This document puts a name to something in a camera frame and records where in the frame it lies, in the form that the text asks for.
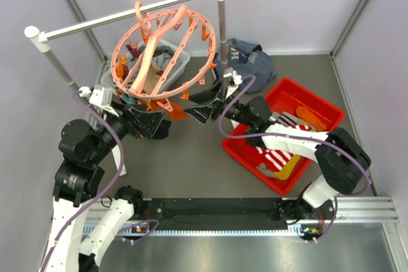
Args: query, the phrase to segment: red and white striped cloth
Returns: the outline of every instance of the red and white striped cloth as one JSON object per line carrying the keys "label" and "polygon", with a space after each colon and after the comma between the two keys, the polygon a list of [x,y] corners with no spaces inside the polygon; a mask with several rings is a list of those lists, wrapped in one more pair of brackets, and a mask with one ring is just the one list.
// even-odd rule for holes
{"label": "red and white striped cloth", "polygon": [[[309,131],[310,128],[307,125],[292,125],[293,129]],[[260,147],[256,147],[258,154],[263,155],[263,162],[266,167],[273,172],[279,172],[294,156],[293,153],[289,153],[282,150],[267,150]]]}

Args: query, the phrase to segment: metal floor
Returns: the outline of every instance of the metal floor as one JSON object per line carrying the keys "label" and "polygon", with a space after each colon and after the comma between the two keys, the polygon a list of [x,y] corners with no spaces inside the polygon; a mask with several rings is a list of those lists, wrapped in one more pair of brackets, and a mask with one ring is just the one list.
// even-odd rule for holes
{"label": "metal floor", "polygon": [[[192,58],[185,77],[189,67],[203,61]],[[346,110],[327,55],[276,56],[274,61],[278,77],[261,95],[288,76]],[[348,116],[341,126],[352,132]],[[225,127],[231,130],[229,122]],[[119,179],[111,194],[120,186],[132,185],[145,197],[280,196],[224,152],[221,142],[216,123],[201,125],[192,118],[173,122],[165,140],[126,138],[127,175]],[[103,187],[115,171],[112,156],[101,167],[106,171],[100,184]],[[289,195],[296,197],[320,174],[312,164]],[[317,245],[299,241],[294,237],[151,237],[134,246],[114,241],[100,271],[396,271],[381,224],[335,224]]]}
{"label": "metal floor", "polygon": [[336,224],[316,244],[278,237],[114,241],[100,272],[397,272],[381,224]]}
{"label": "metal floor", "polygon": [[[189,80],[196,68],[201,67],[206,59],[191,58],[177,84]],[[264,96],[286,76],[346,111],[328,55],[275,56],[273,59],[276,79],[262,92],[244,95],[243,102],[253,96]],[[207,84],[212,83],[213,80],[210,79],[211,76]],[[228,120],[225,120],[224,126],[226,131],[232,130]],[[348,115],[340,126],[353,133]],[[131,185],[141,190],[145,197],[280,196],[233,160],[221,148],[222,141],[217,122],[202,125],[193,118],[172,122],[170,135],[165,140],[135,140],[126,137],[123,143],[127,175],[119,178],[116,186],[111,189],[111,195],[115,194],[120,186]],[[100,166],[106,171],[99,185],[102,188],[114,175],[113,157],[109,155]],[[299,195],[304,187],[320,174],[317,164],[311,164],[289,196]]]}

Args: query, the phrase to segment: yellow cloth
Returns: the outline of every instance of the yellow cloth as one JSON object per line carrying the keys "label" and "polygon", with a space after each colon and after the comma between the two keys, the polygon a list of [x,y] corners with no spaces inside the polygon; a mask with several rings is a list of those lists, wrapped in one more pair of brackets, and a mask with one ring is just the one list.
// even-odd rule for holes
{"label": "yellow cloth", "polygon": [[289,162],[278,172],[273,172],[274,177],[278,180],[287,180],[291,175],[293,168],[295,168],[296,163],[300,160],[300,155],[294,155]]}

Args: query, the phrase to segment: clothing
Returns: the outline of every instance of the clothing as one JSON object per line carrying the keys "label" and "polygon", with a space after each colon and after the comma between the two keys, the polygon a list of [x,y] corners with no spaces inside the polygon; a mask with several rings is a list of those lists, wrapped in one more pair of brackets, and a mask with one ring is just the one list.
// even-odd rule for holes
{"label": "clothing", "polygon": [[[247,91],[249,94],[263,90],[267,83],[276,77],[272,57],[262,51],[261,45],[233,38],[227,41],[227,47],[228,67],[233,68],[241,76],[256,77]],[[214,62],[217,63],[217,74],[222,78],[220,53],[215,56]],[[249,80],[244,81],[239,89],[242,90],[248,83]]]}

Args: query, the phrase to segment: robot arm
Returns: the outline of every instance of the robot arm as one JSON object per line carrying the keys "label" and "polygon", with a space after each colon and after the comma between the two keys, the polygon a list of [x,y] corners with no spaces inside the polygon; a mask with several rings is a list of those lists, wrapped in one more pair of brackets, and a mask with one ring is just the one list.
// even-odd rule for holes
{"label": "robot arm", "polygon": [[[221,84],[218,83],[204,93],[191,95],[190,100],[198,105],[185,109],[185,112],[202,123],[208,119],[216,120],[233,99],[231,94],[238,87],[235,80],[240,81],[233,73],[228,78],[233,90],[226,91],[226,99]],[[164,119],[165,111],[146,111],[146,106],[142,104],[123,106],[112,103],[111,94],[107,99],[104,98],[105,95],[109,96],[106,90],[96,87],[87,92],[87,95],[91,102],[92,95],[98,93],[93,100],[94,105],[103,106],[102,109],[108,112],[106,121],[119,138],[127,134],[135,138],[140,135],[152,138]],[[284,150],[307,157],[317,162],[322,170],[322,175],[312,182],[295,202],[281,201],[281,220],[300,219],[324,206],[337,194],[353,192],[363,176],[362,172],[344,154],[338,153],[330,146],[321,145],[335,144],[367,170],[371,163],[369,157],[345,130],[336,128],[333,132],[300,131],[270,122],[271,114],[265,99],[255,97],[247,104],[235,103],[226,112],[226,117],[248,125],[250,128],[247,134],[258,134],[247,139],[250,145],[269,150]],[[268,133],[283,134],[287,137],[271,136],[267,135]],[[54,216],[47,247],[47,254],[53,247],[55,252],[53,256],[46,257],[40,271],[97,271],[103,255],[120,228],[129,218],[141,214],[145,201],[141,192],[131,187],[123,187],[119,189],[111,208],[88,238],[81,243],[87,214],[87,211],[84,211],[72,221],[56,243],[56,235],[64,226],[65,220],[96,196],[104,173],[98,164],[116,146],[104,127],[94,130],[84,120],[68,123],[61,136],[59,149],[64,154],[64,161],[55,175]]]}
{"label": "robot arm", "polygon": [[[336,128],[333,132],[301,131],[271,122],[272,112],[265,98],[261,96],[252,98],[246,104],[237,101],[228,109],[228,104],[234,99],[232,93],[237,90],[242,79],[231,68],[225,71],[224,79],[229,85],[226,98],[221,84],[218,83],[204,92],[191,95],[190,100],[198,105],[185,111],[201,123],[205,123],[207,120],[216,120],[227,109],[226,118],[249,126],[246,134],[265,134],[248,137],[247,142],[251,146],[283,150],[317,162],[322,176],[299,196],[298,204],[302,206],[299,207],[299,211],[319,208],[338,194],[352,194],[363,176],[361,169],[366,171],[371,160],[347,131],[342,128]],[[338,147],[343,153],[336,151],[334,147]],[[360,169],[344,154],[356,160]]]}

